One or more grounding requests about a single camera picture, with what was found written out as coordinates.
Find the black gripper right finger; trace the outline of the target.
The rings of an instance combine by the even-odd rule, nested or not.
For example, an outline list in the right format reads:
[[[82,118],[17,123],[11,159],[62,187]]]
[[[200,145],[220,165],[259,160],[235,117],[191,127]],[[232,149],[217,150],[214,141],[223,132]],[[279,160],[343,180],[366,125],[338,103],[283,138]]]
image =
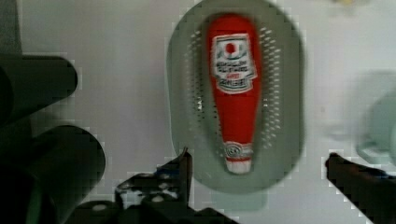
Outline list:
[[[395,224],[395,176],[331,153],[326,177],[374,224]]]

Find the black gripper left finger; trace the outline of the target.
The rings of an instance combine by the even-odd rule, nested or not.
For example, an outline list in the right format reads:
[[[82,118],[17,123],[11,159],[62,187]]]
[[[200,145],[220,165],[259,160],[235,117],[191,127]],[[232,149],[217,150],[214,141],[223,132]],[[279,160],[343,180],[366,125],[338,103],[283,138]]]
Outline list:
[[[184,147],[153,173],[133,175],[115,188],[115,201],[123,210],[136,209],[136,224],[239,224],[219,211],[189,207],[192,156]]]

